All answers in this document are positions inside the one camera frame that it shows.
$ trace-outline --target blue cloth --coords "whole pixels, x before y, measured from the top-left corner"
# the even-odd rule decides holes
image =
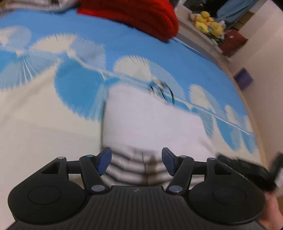
[[[0,90],[16,91],[58,65],[54,88],[63,104],[85,119],[101,121],[112,85],[149,88],[159,79],[173,91],[177,108],[201,117],[217,151],[258,152],[246,109],[229,77],[177,39],[164,43],[75,10],[20,10],[0,22]]]
[[[233,23],[247,13],[257,1],[258,0],[229,0],[217,11],[216,21],[224,20]]]

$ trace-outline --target purple box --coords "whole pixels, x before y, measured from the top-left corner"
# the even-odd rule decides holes
[[[245,68],[242,68],[240,72],[236,74],[234,79],[241,90],[244,90],[253,82],[252,77]]]

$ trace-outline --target white wall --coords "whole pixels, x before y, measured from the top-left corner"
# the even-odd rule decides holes
[[[254,14],[263,6],[266,0],[258,0],[258,2],[250,9]]]
[[[283,152],[283,12],[268,0],[250,21],[241,30],[249,40],[232,57],[229,68],[235,74],[245,67],[254,79],[243,94],[270,161],[277,151]]]

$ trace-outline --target metal rivet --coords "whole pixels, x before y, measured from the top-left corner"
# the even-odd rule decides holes
[[[172,185],[172,186],[169,187],[169,191],[174,192],[174,193],[179,193],[179,192],[183,191],[183,188],[179,185]]]
[[[105,187],[101,184],[96,184],[94,186],[91,187],[91,190],[94,192],[102,192],[105,190]]]

